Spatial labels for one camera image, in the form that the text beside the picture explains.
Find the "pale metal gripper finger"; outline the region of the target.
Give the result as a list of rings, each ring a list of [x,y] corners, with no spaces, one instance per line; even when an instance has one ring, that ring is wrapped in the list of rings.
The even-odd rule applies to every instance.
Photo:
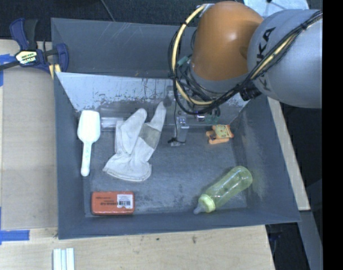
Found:
[[[165,90],[165,97],[164,97],[164,106],[171,107],[175,100],[173,86],[169,85],[166,87]]]
[[[189,124],[185,117],[177,118],[177,141],[178,143],[185,143],[189,131]]]

